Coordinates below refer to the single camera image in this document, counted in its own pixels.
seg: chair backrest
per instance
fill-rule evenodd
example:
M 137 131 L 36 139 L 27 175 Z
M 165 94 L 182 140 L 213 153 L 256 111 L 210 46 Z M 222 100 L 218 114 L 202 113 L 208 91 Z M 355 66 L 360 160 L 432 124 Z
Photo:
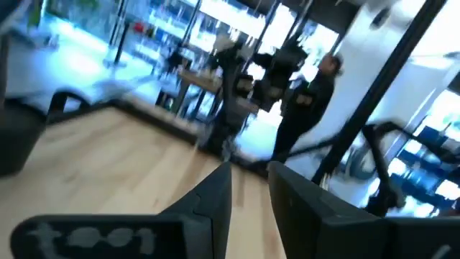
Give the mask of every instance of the chair backrest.
M 0 35 L 11 27 L 13 21 L 27 11 L 32 0 L 1 0 L 0 1 Z

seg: wooden table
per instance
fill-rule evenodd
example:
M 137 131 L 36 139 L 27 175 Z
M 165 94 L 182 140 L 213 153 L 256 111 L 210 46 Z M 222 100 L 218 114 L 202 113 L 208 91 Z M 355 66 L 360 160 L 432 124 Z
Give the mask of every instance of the wooden table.
M 219 92 L 219 89 L 221 88 L 221 83 L 220 81 L 215 83 L 209 78 L 198 76 L 195 73 L 192 73 L 187 70 L 179 71 L 179 77 L 180 77 L 179 95 L 174 101 L 174 103 L 172 104 L 171 112 L 174 114 L 177 114 L 179 112 L 180 107 L 182 106 L 182 103 L 184 102 L 185 95 L 187 94 L 188 88 L 190 87 L 191 84 L 193 84 L 195 86 L 198 86 L 202 90 L 198 97 L 198 101 L 195 106 L 195 109 L 192 111 L 192 114 L 190 116 L 191 118 L 195 118 L 196 115 L 198 114 L 198 110 L 200 109 L 201 104 L 203 103 L 206 92 L 217 94 Z
M 116 109 L 47 129 L 24 170 L 0 180 L 0 258 L 9 235 L 37 214 L 155 214 L 220 164 Z M 265 181 L 233 167 L 228 259 L 285 258 Z

